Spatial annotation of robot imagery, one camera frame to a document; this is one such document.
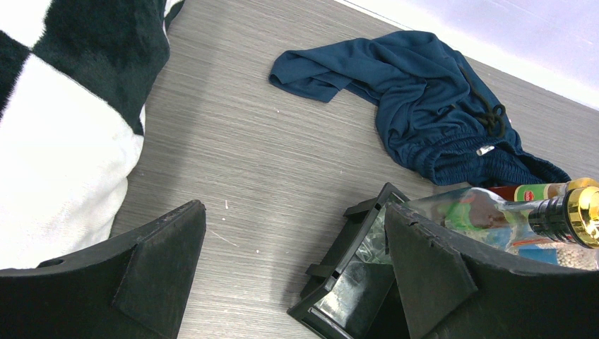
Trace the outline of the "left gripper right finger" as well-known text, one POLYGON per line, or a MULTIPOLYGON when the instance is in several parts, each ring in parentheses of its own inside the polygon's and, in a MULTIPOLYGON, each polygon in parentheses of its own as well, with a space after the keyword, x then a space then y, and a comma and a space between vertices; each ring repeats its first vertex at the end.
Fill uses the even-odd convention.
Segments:
POLYGON ((399 204, 390 256, 412 338, 597 338, 598 273, 515 256, 399 204))

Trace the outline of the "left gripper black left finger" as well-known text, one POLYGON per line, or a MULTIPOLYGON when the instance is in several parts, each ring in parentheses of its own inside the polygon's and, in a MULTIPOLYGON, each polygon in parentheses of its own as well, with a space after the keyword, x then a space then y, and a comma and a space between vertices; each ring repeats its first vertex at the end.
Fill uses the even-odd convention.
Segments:
POLYGON ((206 233, 189 201, 86 249, 1 271, 2 338, 176 338, 206 233))

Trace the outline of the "clear glass cruet gold spout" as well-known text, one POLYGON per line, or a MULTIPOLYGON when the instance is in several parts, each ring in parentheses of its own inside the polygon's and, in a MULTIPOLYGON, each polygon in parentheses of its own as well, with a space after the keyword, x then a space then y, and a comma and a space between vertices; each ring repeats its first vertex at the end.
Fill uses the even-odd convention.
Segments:
POLYGON ((598 188, 594 186, 520 202, 470 187, 404 206, 448 230, 514 255, 520 246, 530 244, 576 244, 598 250, 598 188))

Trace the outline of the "sauce bottle yellow cap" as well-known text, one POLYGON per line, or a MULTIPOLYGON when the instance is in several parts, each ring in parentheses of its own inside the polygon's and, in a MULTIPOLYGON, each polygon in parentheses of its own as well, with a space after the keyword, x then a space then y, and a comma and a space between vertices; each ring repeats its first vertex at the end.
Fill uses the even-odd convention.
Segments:
POLYGON ((573 179, 564 183, 523 184, 518 186, 497 186, 488 188, 489 191, 501 196, 507 201, 538 201, 563 196, 569 190, 598 187, 598 182, 589 177, 573 179))

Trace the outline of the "black plastic bin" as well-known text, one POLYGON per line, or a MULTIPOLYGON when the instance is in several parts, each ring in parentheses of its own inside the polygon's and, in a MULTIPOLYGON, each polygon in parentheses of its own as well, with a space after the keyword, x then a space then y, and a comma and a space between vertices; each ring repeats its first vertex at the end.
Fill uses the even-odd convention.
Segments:
POLYGON ((288 315, 320 338, 409 338, 384 230, 387 207, 406 201, 387 183, 377 197, 348 208, 288 315))

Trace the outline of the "spice jar perforated lid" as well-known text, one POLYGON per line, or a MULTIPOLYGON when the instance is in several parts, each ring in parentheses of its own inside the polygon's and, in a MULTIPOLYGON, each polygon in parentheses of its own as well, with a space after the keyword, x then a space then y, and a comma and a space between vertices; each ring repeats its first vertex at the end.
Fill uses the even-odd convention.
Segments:
POLYGON ((567 268, 598 270, 598 250, 576 244, 547 243, 520 246, 517 254, 524 258, 567 268))

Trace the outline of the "dark blue shorts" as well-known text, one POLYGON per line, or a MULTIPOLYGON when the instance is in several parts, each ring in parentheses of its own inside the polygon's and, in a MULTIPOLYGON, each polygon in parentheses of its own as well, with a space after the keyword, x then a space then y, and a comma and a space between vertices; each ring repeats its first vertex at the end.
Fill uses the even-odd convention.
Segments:
POLYGON ((433 33, 398 31, 288 50, 268 79, 321 102, 348 90, 373 103, 387 153, 433 184, 487 188, 569 181, 564 170, 522 148, 506 107, 465 57, 433 33))

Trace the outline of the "black white checkered blanket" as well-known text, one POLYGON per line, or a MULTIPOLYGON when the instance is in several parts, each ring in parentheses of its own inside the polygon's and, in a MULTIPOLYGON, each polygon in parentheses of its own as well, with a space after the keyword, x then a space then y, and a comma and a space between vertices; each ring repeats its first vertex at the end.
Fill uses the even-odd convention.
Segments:
POLYGON ((1 2, 1 267, 105 241, 182 1, 1 2))

